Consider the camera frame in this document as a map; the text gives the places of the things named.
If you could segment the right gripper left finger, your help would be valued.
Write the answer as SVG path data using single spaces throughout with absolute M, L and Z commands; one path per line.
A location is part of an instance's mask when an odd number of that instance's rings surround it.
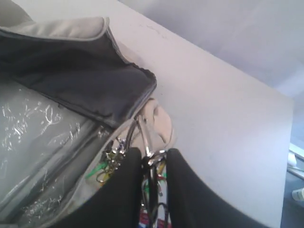
M 142 155 L 130 148 L 121 166 L 85 204 L 57 222 L 58 228 L 137 228 Z

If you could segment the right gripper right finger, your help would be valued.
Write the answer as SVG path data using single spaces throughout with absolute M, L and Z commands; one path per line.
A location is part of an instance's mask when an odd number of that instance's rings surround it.
M 250 208 L 248 195 L 235 194 L 247 209 L 214 191 L 190 167 L 181 152 L 166 152 L 168 211 L 174 228 L 279 228 L 282 215 L 270 208 Z

